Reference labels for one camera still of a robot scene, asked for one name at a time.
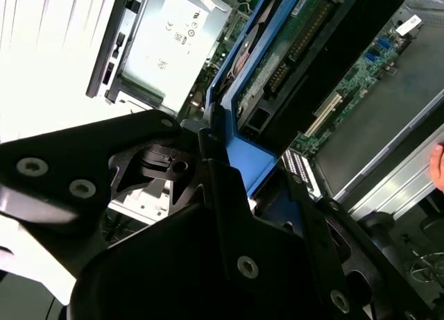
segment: silver screw head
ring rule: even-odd
[[[338,290],[333,290],[330,293],[330,298],[332,299],[333,304],[344,314],[350,312],[350,304],[348,303],[347,298]]]
[[[405,316],[408,320],[416,320],[415,316],[413,315],[413,313],[409,312],[409,311],[405,311]]]
[[[297,183],[302,183],[302,179],[298,176],[293,176],[293,180],[295,180]]]
[[[237,259],[237,268],[247,278],[254,279],[259,275],[259,268],[256,262],[248,256],[241,256]]]
[[[21,159],[16,166],[19,173],[25,176],[43,176],[49,170],[48,164],[34,157],[27,157]]]
[[[96,193],[97,189],[96,185],[91,181],[78,179],[69,184],[69,191],[75,197],[80,199],[88,199]]]
[[[330,202],[330,206],[334,211],[339,211],[339,207],[335,202]]]
[[[169,121],[168,119],[163,119],[162,123],[167,126],[167,127],[172,127],[173,126],[173,122]]]

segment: gray metal surface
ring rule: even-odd
[[[426,106],[442,99],[444,28],[424,25],[399,58],[395,76],[385,76],[316,156],[331,195],[341,200],[397,145],[400,132]]]
[[[413,11],[424,21],[424,23],[444,27],[444,11],[423,9],[413,9]]]
[[[221,0],[146,0],[123,75],[179,112],[231,10]]]
[[[428,174],[429,159],[442,142],[444,124],[351,209],[353,218],[378,211],[398,219],[432,192],[435,187]]]

